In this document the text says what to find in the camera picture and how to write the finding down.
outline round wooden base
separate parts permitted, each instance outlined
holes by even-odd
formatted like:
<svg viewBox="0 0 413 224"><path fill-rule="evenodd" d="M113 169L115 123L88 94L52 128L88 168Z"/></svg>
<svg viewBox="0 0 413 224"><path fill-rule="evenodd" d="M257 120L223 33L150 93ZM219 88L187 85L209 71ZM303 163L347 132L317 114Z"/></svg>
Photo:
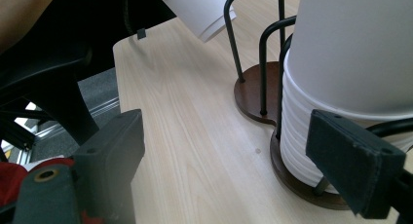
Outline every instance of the round wooden base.
<svg viewBox="0 0 413 224"><path fill-rule="evenodd" d="M240 110L249 118L264 124L277 126L278 113L278 86L279 63L276 61L267 63L267 115L261 115L260 102L260 70L259 65L247 69L244 73L245 82L239 80L234 87L235 100ZM301 182L292 175L282 161L280 142L274 131L271 137L270 151L271 161L276 177L288 189L300 198L314 205L335 210L348 210L346 202L341 196L324 192L321 196L313 193L313 187Z"/></svg>

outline light wood tabletop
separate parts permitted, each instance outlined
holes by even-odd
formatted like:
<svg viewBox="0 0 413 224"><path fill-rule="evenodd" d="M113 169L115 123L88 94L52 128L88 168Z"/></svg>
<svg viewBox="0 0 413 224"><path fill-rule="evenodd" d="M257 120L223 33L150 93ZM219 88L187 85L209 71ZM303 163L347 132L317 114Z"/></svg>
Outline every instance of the light wood tabletop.
<svg viewBox="0 0 413 224"><path fill-rule="evenodd" d="M287 17L299 0L285 0ZM278 20L278 0L236 0L233 21L243 69L258 63L262 31ZM287 35L293 27L287 29ZM278 60L279 36L268 60ZM310 204L277 180L271 125L234 100L237 72L227 31L207 43L171 19L114 47L121 111L141 109L146 152L132 181L139 224L395 223Z"/></svg>

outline white paper cup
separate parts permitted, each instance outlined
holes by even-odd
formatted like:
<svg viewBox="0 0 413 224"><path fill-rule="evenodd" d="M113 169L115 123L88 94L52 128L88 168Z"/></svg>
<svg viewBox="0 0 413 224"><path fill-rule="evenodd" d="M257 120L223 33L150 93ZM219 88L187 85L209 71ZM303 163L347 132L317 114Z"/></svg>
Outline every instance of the white paper cup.
<svg viewBox="0 0 413 224"><path fill-rule="evenodd" d="M225 28L224 6L227 0L163 0L178 18L203 42ZM230 8L230 18L236 14Z"/></svg>
<svg viewBox="0 0 413 224"><path fill-rule="evenodd" d="M291 67L286 59L282 77L282 138L280 143L282 161L292 175L309 186L317 186L322 178L322 173L305 155L311 113L314 109L339 114L363 128L408 117L404 115L361 115L329 106L300 89L291 76L290 70ZM383 139L406 152L413 144L413 133L402 133ZM326 191L337 193L332 186L329 186Z"/></svg>
<svg viewBox="0 0 413 224"><path fill-rule="evenodd" d="M411 16L412 0L300 0L290 74L331 107L413 115Z"/></svg>

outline gray carpet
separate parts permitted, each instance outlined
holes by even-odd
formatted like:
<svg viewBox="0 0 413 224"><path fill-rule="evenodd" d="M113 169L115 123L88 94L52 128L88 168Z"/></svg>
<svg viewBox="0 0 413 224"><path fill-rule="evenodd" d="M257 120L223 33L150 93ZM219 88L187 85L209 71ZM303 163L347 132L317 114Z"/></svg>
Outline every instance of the gray carpet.
<svg viewBox="0 0 413 224"><path fill-rule="evenodd" d="M100 128L120 114L115 68L79 82L79 88ZM29 162L58 155L68 157L79 147L74 139L56 122L46 122L40 125L37 136ZM10 158L11 162L17 159L17 153L15 149Z"/></svg>

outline person's arm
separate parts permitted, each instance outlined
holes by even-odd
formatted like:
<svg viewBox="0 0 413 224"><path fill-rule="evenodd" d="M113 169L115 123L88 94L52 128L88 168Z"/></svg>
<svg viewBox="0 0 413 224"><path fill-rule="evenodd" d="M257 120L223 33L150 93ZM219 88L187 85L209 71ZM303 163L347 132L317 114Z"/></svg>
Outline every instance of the person's arm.
<svg viewBox="0 0 413 224"><path fill-rule="evenodd" d="M17 43L53 0L0 0L0 55Z"/></svg>

